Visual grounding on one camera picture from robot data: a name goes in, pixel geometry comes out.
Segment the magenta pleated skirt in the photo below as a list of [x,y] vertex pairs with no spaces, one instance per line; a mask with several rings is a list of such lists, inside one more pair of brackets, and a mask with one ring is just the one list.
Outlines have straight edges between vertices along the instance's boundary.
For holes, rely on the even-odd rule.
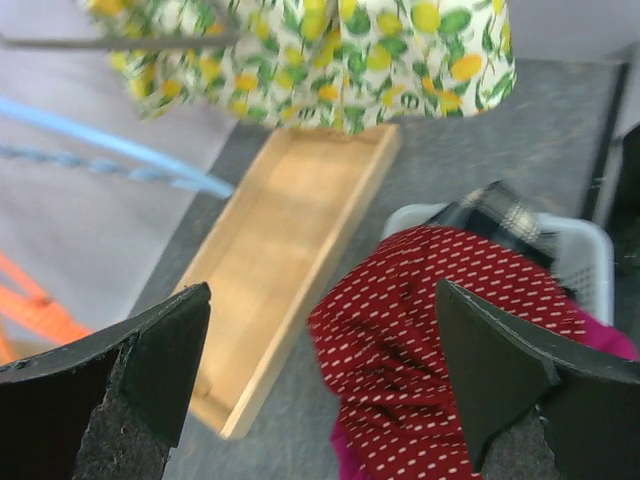
[[[632,361],[639,360],[639,351],[624,333],[614,327],[599,323],[585,311],[578,311],[583,321],[584,341],[592,349]],[[330,442],[339,464],[340,480],[370,480],[372,476],[360,468],[361,462],[350,444],[346,430],[336,421],[330,435]]]

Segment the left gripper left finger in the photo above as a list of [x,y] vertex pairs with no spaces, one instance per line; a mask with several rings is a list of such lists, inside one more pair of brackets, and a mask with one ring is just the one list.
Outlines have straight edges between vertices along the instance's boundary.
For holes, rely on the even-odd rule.
[[160,479],[183,430],[207,284],[1,368],[4,479]]

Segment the orange hanger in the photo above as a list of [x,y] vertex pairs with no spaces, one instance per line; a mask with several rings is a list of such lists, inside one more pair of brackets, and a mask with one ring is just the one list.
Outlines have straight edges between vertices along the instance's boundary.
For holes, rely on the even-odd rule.
[[92,333],[88,327],[76,322],[60,303],[4,254],[1,254],[1,273],[22,291],[17,293],[1,286],[2,316],[60,345]]

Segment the lemon print skirt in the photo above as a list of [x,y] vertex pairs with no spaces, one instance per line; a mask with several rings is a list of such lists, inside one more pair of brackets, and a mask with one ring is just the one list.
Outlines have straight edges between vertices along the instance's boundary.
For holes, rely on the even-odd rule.
[[116,51],[140,113],[209,103],[269,128],[357,134],[401,115],[469,117],[513,90],[503,1],[86,1],[107,36],[230,46]]

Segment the red polka dot skirt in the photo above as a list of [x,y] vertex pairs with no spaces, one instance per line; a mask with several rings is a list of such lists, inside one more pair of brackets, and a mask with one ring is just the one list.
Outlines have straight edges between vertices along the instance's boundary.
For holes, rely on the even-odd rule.
[[311,313],[308,326],[340,410],[331,443],[343,479],[470,479],[436,320],[450,280],[574,341],[582,314],[550,273],[467,231],[414,227],[384,240]]

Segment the navy plaid skirt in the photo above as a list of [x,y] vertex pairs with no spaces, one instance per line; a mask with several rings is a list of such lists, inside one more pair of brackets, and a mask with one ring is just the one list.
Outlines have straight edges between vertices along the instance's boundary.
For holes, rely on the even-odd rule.
[[520,253],[547,270],[555,260],[556,235],[545,232],[538,214],[502,181],[451,202],[426,224],[466,230]]

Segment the grey hanger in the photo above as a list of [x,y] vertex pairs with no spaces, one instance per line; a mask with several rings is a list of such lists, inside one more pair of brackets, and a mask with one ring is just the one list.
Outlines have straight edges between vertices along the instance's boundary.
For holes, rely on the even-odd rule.
[[213,35],[161,37],[115,37],[100,38],[19,38],[1,36],[1,46],[12,49],[36,50],[90,50],[90,51],[162,51],[162,50],[190,50],[197,48],[220,48],[234,45],[239,40],[239,30],[236,22],[229,18],[226,10],[217,1],[210,1],[216,13],[216,18],[222,23],[223,31]]

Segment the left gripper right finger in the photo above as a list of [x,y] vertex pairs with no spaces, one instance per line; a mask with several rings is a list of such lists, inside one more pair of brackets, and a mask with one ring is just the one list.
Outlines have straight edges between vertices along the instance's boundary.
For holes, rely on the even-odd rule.
[[639,364],[506,313],[448,280],[436,318],[472,470],[636,479]]

